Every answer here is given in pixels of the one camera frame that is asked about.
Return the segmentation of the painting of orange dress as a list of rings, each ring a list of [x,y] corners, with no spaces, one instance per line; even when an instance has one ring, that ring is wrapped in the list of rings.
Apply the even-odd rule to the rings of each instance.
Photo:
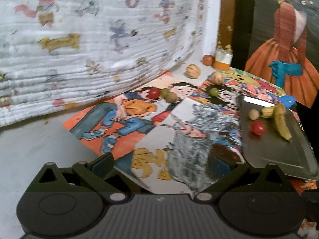
[[[255,0],[245,71],[311,108],[318,94],[318,0]]]

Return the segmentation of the grey metal tray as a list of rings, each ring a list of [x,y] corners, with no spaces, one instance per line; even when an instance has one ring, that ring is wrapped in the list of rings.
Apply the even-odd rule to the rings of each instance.
[[[318,180],[318,163],[307,137],[290,110],[286,110],[286,124],[292,139],[287,141],[278,134],[271,118],[261,118],[266,128],[263,135],[258,136],[251,131],[252,120],[249,118],[249,111],[260,111],[265,106],[272,106],[271,103],[241,95],[237,98],[237,105],[242,152],[246,162],[255,168],[264,168],[268,163],[275,163],[285,175]]]

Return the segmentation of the white cartoon print blanket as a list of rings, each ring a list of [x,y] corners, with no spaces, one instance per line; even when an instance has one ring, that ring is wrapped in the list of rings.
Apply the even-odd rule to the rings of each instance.
[[[182,61],[204,0],[1,0],[1,126],[113,97]]]

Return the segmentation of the yellow spotted banana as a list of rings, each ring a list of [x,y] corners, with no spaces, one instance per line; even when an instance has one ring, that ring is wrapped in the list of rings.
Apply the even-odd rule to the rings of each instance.
[[[278,134],[286,141],[290,141],[292,139],[292,135],[286,124],[286,108],[283,104],[277,104],[275,106],[274,123]]]

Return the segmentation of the yellow banana with sticker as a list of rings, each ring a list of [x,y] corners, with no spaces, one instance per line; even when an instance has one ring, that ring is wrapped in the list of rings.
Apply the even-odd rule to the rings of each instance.
[[[264,107],[260,111],[261,118],[272,118],[274,116],[276,106]]]

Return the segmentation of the brown wooden door frame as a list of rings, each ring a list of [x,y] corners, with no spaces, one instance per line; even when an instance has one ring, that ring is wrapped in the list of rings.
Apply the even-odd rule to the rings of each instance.
[[[221,0],[217,48],[232,52],[236,0]]]

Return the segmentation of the small red apple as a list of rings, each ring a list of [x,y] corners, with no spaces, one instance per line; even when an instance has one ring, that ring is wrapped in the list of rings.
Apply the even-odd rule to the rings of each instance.
[[[205,66],[213,66],[215,62],[215,57],[212,55],[204,55],[202,57],[202,64]]]

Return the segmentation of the colourful cartoon poster mat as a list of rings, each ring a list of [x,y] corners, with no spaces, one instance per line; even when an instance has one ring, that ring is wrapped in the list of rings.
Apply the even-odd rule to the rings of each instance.
[[[230,70],[224,83],[210,76],[195,86],[165,74],[133,91],[90,106],[64,127],[98,155],[111,153],[115,168],[154,194],[195,195],[213,184],[206,167],[210,152],[229,160],[242,152],[237,98],[241,95],[283,104],[303,131],[295,98],[280,87],[250,74]],[[178,96],[151,100],[152,87],[168,88]],[[219,89],[218,97],[209,90]]]

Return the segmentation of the striped tan round fruit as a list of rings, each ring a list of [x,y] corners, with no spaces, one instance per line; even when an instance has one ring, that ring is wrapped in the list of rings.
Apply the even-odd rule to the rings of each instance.
[[[215,71],[210,76],[210,82],[214,85],[222,85],[224,83],[224,74],[218,71]]]
[[[195,64],[190,64],[186,67],[184,74],[190,79],[197,79],[201,75],[201,69]]]

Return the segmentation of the green grape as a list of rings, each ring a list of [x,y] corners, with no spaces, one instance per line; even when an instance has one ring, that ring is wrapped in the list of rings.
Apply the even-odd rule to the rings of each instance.
[[[160,95],[162,98],[166,98],[166,96],[168,95],[169,92],[170,92],[170,90],[168,88],[163,88],[160,91]]]
[[[211,97],[218,97],[219,96],[219,89],[218,88],[211,88],[209,90],[209,94]]]

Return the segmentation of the red cherry tomato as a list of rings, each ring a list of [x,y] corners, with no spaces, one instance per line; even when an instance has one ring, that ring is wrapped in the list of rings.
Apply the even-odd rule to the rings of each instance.
[[[160,95],[161,95],[161,90],[156,87],[152,87],[148,93],[148,97],[151,100],[158,100],[160,98]]]
[[[255,135],[262,136],[265,133],[265,130],[266,130],[265,125],[260,120],[255,120],[251,124],[251,131]]]

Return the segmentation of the brown longan fruit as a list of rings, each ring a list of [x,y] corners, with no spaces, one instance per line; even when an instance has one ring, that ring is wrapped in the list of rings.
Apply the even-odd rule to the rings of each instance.
[[[165,101],[170,104],[174,104],[178,101],[178,96],[174,92],[168,92],[165,96]]]
[[[256,109],[251,109],[248,113],[248,117],[249,119],[255,121],[258,120],[260,117],[260,111],[256,110]]]

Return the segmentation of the white orange jar with flowers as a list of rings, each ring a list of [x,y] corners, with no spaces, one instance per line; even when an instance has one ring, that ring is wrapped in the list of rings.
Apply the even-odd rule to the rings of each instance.
[[[219,71],[227,72],[233,57],[232,50],[232,26],[220,26],[217,47],[215,52],[214,68]]]

